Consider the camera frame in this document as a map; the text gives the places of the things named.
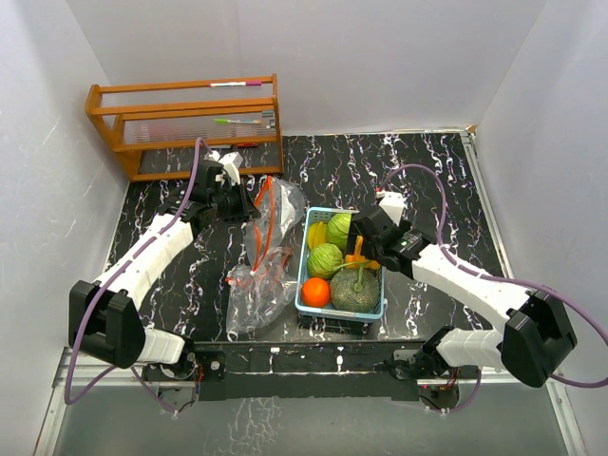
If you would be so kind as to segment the clear orange-zip bag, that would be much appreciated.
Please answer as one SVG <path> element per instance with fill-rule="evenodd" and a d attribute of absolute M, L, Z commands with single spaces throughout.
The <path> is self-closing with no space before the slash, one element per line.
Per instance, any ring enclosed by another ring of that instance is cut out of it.
<path fill-rule="evenodd" d="M 269 326 L 295 298 L 297 281 L 287 271 L 292 252 L 277 248 L 255 270 L 242 264 L 230 271 L 226 277 L 230 290 L 225 321 L 230 342 Z"/>
<path fill-rule="evenodd" d="M 244 246 L 255 271 L 303 218 L 304 196 L 291 182 L 268 177 L 258 191 L 254 205 L 260 217 L 246 224 Z"/>

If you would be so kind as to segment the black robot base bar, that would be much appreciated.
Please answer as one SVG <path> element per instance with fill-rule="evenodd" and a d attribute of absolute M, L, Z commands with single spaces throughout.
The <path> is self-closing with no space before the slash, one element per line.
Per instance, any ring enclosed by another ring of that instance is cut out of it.
<path fill-rule="evenodd" d="M 143 377 L 192 388 L 200 401 L 381 397 L 416 401 L 447 376 L 414 368 L 419 341 L 197 342 L 183 366 L 152 365 Z"/>

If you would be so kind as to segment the grey binder clip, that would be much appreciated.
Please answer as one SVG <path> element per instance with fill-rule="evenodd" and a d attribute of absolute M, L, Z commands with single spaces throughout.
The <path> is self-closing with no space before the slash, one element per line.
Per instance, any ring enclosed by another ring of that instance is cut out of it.
<path fill-rule="evenodd" d="M 261 124 L 266 129 L 274 129 L 276 127 L 276 114 L 273 110 L 263 110 L 261 116 Z"/>

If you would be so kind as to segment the orange yellow bell pepper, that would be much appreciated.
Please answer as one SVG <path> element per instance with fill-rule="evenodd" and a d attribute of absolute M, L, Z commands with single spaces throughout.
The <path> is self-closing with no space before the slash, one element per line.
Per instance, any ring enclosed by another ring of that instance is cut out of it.
<path fill-rule="evenodd" d="M 375 260 L 370 260 L 362 254 L 363 238 L 358 236 L 352 254 L 345 255 L 345 264 L 347 269 L 355 269 L 363 266 L 366 269 L 373 271 L 380 269 L 380 264 Z"/>

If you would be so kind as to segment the green cabbage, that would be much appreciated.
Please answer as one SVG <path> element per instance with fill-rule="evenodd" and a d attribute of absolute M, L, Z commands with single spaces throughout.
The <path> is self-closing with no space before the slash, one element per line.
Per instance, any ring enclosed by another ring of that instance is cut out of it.
<path fill-rule="evenodd" d="M 346 250 L 352 214 L 337 213 L 327 223 L 326 240 L 342 252 Z"/>
<path fill-rule="evenodd" d="M 308 255 L 307 270 L 310 277 L 331 279 L 342 264 L 342 252 L 331 244 L 323 243 L 314 247 Z"/>

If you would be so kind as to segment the green cabbage lower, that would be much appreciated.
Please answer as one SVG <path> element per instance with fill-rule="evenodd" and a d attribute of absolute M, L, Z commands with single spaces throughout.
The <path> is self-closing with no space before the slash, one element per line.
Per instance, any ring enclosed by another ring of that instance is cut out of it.
<path fill-rule="evenodd" d="M 331 279 L 342 264 L 342 252 L 331 244 L 323 243 L 314 247 L 308 255 L 307 270 L 310 277 Z"/>

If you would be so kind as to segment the crumpled clear orange-zip bag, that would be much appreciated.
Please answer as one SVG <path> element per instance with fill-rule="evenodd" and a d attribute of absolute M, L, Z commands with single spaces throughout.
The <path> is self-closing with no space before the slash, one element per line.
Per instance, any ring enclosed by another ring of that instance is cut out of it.
<path fill-rule="evenodd" d="M 230 290 L 225 321 L 230 342 L 269 326 L 295 298 L 297 281 L 287 271 L 292 252 L 277 248 L 255 270 L 242 264 L 230 271 L 226 277 Z"/>

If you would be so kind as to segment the yellow starfruit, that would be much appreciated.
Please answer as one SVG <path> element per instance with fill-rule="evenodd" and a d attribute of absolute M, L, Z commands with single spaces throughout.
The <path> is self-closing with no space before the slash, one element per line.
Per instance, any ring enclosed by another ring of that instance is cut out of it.
<path fill-rule="evenodd" d="M 313 250 L 319 245 L 327 242 L 327 223 L 318 221 L 311 224 L 308 228 L 307 246 Z"/>

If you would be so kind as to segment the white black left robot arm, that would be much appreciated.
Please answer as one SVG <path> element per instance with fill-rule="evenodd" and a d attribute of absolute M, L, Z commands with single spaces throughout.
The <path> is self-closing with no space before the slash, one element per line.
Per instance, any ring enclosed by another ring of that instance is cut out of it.
<path fill-rule="evenodd" d="M 197 357 L 186 339 L 146 328 L 143 299 L 161 273 L 212 222 L 244 223 L 259 216 L 241 182 L 238 152 L 199 160 L 189 182 L 175 188 L 144 234 L 92 282 L 78 281 L 68 296 L 68 344 L 116 368 L 162 364 L 177 379 L 190 376 Z"/>

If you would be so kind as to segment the green cabbage upper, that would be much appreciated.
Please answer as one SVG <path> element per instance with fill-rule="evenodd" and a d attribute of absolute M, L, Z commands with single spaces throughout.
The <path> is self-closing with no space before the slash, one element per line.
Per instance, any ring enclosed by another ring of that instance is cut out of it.
<path fill-rule="evenodd" d="M 326 240 L 342 252 L 346 250 L 352 214 L 337 213 L 327 223 Z"/>

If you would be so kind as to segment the wooden shelf rack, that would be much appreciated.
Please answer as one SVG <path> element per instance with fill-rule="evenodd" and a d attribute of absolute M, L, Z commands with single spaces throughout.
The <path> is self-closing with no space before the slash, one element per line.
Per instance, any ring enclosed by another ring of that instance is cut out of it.
<path fill-rule="evenodd" d="M 209 84 L 261 81 L 262 86 L 211 88 Z M 263 110 L 275 112 L 276 127 L 217 124 L 215 118 L 261 120 Z M 278 77 L 195 80 L 136 85 L 92 85 L 85 114 L 115 154 L 130 181 L 184 179 L 186 171 L 142 171 L 143 156 L 163 149 L 184 149 L 203 139 L 210 147 L 235 152 L 238 143 L 271 144 L 274 164 L 241 166 L 243 175 L 281 174 L 284 152 L 279 115 Z"/>

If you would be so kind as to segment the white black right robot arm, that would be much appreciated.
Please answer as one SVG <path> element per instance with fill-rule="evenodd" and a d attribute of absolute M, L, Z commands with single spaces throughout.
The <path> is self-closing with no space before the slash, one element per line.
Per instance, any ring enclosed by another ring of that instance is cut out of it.
<path fill-rule="evenodd" d="M 416 374 L 443 377 L 476 366 L 507 370 L 539 388 L 577 346 L 561 300 L 476 272 L 467 263 L 451 264 L 433 237 L 405 220 L 393 222 L 379 206 L 351 217 L 347 247 L 356 245 L 366 258 L 445 293 L 492 326 L 483 331 L 444 326 L 407 362 Z"/>

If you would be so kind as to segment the netted green melon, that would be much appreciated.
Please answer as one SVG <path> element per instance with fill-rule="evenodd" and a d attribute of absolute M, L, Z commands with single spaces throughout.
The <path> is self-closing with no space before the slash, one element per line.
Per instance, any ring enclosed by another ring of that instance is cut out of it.
<path fill-rule="evenodd" d="M 332 304 L 341 312 L 370 313 L 380 298 L 380 281 L 365 268 L 338 272 L 330 287 Z"/>

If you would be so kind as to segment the orange fruit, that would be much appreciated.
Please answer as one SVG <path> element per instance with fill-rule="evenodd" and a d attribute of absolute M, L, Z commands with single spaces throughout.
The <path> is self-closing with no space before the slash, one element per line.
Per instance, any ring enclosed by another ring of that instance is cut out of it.
<path fill-rule="evenodd" d="M 331 302 L 330 283 L 319 277 L 308 279 L 301 288 L 301 301 L 308 307 L 326 307 Z"/>

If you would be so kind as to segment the green capped marker pen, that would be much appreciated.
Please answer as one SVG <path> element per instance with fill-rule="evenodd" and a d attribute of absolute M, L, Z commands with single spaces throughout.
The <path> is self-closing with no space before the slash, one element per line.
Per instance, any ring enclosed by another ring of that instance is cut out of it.
<path fill-rule="evenodd" d="M 215 124 L 252 124 L 252 125 L 261 125 L 262 120 L 249 120 L 249 119 L 224 119 L 224 118 L 215 118 Z"/>

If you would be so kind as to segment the pink white marker pen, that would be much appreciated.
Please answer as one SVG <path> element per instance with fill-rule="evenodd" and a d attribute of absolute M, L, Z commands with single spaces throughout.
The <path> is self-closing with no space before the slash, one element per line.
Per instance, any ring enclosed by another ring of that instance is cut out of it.
<path fill-rule="evenodd" d="M 212 83 L 209 84 L 211 88 L 220 88 L 220 87 L 247 87 L 247 86 L 262 86 L 263 83 L 261 81 L 231 81 L 231 82 L 222 82 L 222 83 Z"/>

